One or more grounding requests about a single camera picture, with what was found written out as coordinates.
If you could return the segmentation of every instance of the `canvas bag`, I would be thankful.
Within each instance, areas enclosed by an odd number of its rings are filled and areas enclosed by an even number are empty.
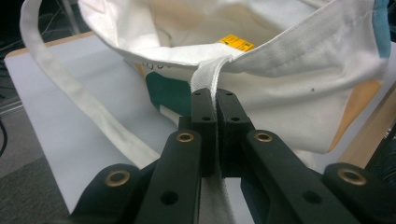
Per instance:
[[[37,63],[138,167],[156,160],[152,149],[48,53],[36,30],[39,4],[28,0],[21,15],[23,40]],[[98,36],[128,62],[145,65],[139,68],[148,84],[166,90],[169,98],[156,101],[148,85],[152,102],[168,117],[188,113],[168,103],[183,102],[190,93],[169,87],[185,90],[190,84],[192,91],[209,88],[214,96],[219,83],[238,95],[256,128],[277,133],[294,149],[317,152],[333,147],[381,85],[390,49],[386,5],[380,0],[79,1]],[[255,49],[217,43],[228,34],[247,39]],[[204,194],[220,196],[202,200],[215,215],[201,221],[233,222],[219,176],[204,185]]]

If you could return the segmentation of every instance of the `cable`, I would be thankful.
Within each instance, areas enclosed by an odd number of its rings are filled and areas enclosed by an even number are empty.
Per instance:
[[[59,14],[60,11],[61,11],[61,8],[59,8],[58,11],[56,11],[55,15],[53,15],[53,17],[50,19],[49,24],[47,25],[46,29],[41,33],[41,35],[43,35],[44,33],[47,32],[47,30],[50,28],[50,25],[52,24],[53,20]]]
[[[0,120],[0,129],[3,132],[3,145],[1,146],[1,149],[0,149],[0,157],[1,157],[4,153],[4,151],[6,150],[7,141],[8,141],[7,131],[6,131],[6,128],[4,127],[2,120]]]

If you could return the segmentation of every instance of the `yellow label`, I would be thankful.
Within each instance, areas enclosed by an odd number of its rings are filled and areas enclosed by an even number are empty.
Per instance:
[[[220,43],[233,47],[235,49],[240,49],[242,51],[248,51],[254,48],[254,45],[246,40],[239,38],[236,35],[227,35],[226,37],[222,38]]]

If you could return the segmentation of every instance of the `screw hole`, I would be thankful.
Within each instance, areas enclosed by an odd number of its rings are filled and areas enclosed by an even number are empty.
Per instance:
[[[178,195],[174,191],[166,191],[161,196],[161,202],[165,205],[172,205],[178,201]]]
[[[320,204],[322,201],[320,196],[318,196],[314,191],[310,190],[303,193],[303,198],[306,202],[312,204]]]
[[[348,182],[349,184],[362,186],[367,183],[366,178],[362,174],[351,169],[339,169],[337,174],[341,179]]]
[[[180,133],[177,135],[177,141],[179,142],[190,142],[194,139],[194,135],[190,133]]]
[[[110,172],[106,177],[106,184],[109,187],[118,187],[124,185],[128,182],[131,175],[128,171],[125,170],[118,170]]]
[[[261,142],[271,142],[273,140],[273,136],[268,133],[256,133],[254,137]]]

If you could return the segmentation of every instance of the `bag handle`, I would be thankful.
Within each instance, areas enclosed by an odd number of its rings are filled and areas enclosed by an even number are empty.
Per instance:
[[[138,168],[157,160],[160,155],[125,129],[48,51],[37,29],[40,5],[41,0],[26,0],[21,8],[20,23],[22,40],[40,69]]]

